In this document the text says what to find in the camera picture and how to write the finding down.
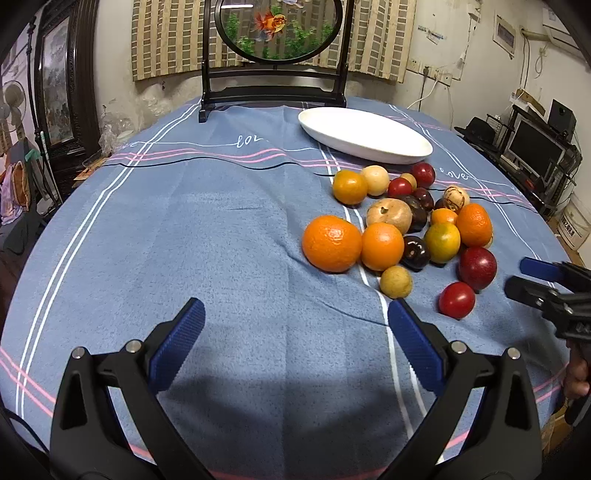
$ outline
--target blue gripper pad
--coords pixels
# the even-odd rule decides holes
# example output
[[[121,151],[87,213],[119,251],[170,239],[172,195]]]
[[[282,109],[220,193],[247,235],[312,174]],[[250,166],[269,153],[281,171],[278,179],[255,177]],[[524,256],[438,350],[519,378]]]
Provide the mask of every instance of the blue gripper pad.
[[[180,312],[176,325],[152,356],[148,388],[156,393],[167,390],[205,325],[205,306],[195,299]]]
[[[398,300],[390,302],[388,324],[423,388],[435,395],[443,392],[443,362],[415,319]]]
[[[533,258],[525,257],[519,262],[519,271],[524,275],[556,283],[562,283],[564,278],[558,265]]]

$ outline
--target blue tablecloth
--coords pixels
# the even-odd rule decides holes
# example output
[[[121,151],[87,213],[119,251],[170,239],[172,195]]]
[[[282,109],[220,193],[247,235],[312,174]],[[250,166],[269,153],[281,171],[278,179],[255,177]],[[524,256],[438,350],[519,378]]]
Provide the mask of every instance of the blue tablecloth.
[[[362,229],[373,202],[343,207],[331,179],[312,172],[360,170],[368,162],[315,142],[298,124],[300,108],[231,106],[200,124],[197,103],[138,134],[108,163],[144,166],[196,155],[230,162],[103,167],[73,193],[36,245],[12,301],[0,349],[2,398],[48,442],[54,398],[75,346],[118,350],[195,296],[206,306],[205,329],[158,398],[203,463],[229,480],[375,477],[434,396],[385,325],[388,299],[375,274],[356,265],[327,275],[300,248],[316,216],[338,215]],[[565,349],[539,313],[504,297],[502,285],[524,256],[566,260],[558,241],[494,166],[433,118],[359,98],[349,107],[427,137],[434,187],[459,184],[472,196],[514,202],[472,200],[491,216],[499,271],[468,317],[458,322],[436,310],[437,295],[456,280],[457,261],[414,274],[408,302],[474,351],[519,348],[544,422]],[[241,167],[284,161],[301,166]],[[388,170],[394,177],[408,168]],[[457,452],[477,400],[445,458]],[[114,402],[134,451],[149,458],[118,391]]]

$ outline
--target red tomato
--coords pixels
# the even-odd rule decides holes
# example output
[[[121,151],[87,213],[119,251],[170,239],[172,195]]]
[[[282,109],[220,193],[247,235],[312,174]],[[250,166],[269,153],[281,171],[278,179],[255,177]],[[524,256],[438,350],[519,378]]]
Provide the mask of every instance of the red tomato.
[[[445,287],[439,295],[439,310],[448,317],[460,320],[474,308],[476,295],[470,285],[457,281]]]
[[[407,179],[402,177],[398,177],[397,179],[393,179],[388,186],[388,196],[390,198],[395,198],[398,195],[412,195],[413,194],[413,186]]]
[[[428,189],[435,181],[435,170],[426,162],[415,163],[411,173],[417,179],[419,187]]]

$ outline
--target computer monitor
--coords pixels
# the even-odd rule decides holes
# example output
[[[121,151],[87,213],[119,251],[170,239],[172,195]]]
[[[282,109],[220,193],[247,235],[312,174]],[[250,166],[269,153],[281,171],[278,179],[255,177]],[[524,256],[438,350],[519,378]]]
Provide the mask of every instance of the computer monitor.
[[[564,148],[526,119],[521,119],[507,147],[524,168],[550,181],[554,165],[560,163]]]

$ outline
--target human hand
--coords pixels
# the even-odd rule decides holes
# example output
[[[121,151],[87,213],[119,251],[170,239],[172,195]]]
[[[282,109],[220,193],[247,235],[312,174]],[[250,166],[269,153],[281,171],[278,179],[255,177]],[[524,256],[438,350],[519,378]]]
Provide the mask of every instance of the human hand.
[[[581,357],[579,347],[575,343],[568,340],[566,346],[570,348],[570,361],[564,378],[564,395],[576,400],[589,393],[589,364]]]

